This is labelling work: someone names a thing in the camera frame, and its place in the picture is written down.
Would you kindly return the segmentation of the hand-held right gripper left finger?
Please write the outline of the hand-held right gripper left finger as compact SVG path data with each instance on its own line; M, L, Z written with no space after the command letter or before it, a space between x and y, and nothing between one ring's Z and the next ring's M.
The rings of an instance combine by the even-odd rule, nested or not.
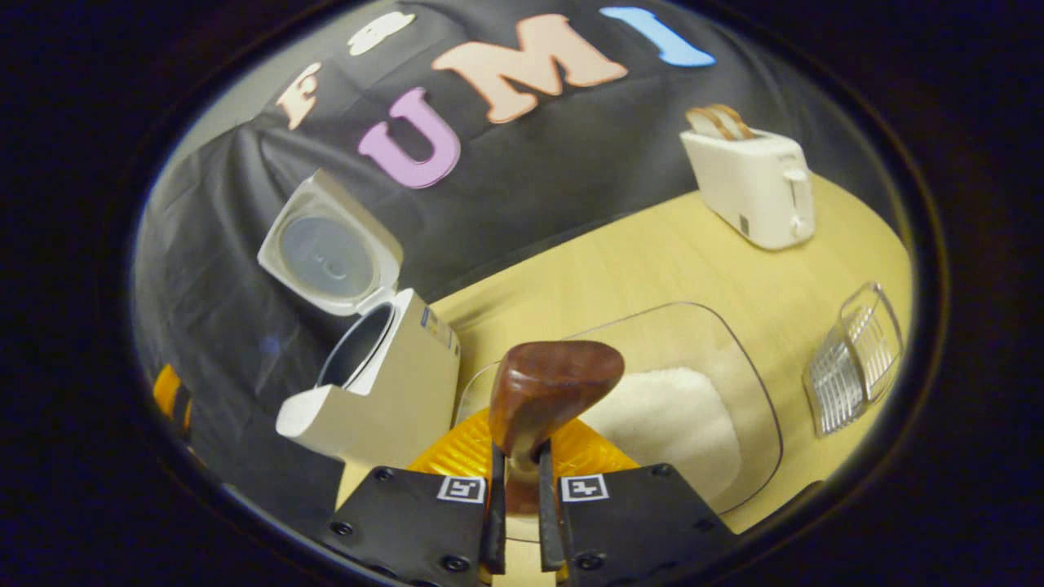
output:
M410 468L373 468L325 524L325 547L413 586L503 576L503 467L488 419L487 408L466 417Z

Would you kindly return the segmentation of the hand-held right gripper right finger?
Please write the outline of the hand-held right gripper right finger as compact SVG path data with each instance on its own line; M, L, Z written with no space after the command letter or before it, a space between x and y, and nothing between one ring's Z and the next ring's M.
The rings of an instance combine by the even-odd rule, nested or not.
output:
M668 585L738 540L675 466L641 466L582 421L538 449L540 565L560 585Z

